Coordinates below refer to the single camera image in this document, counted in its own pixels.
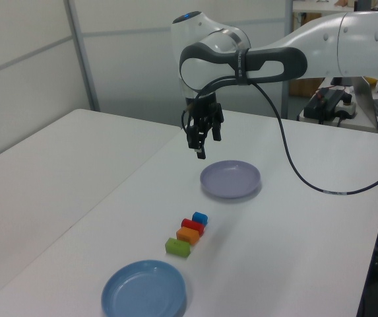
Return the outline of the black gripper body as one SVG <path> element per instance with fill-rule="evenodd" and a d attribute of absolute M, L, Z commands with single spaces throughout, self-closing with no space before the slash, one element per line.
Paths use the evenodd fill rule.
<path fill-rule="evenodd" d="M 215 93 L 205 96 L 186 98 L 186 109 L 183 111 L 182 122 L 185 125 L 218 125 L 224 122 L 221 104 Z"/>

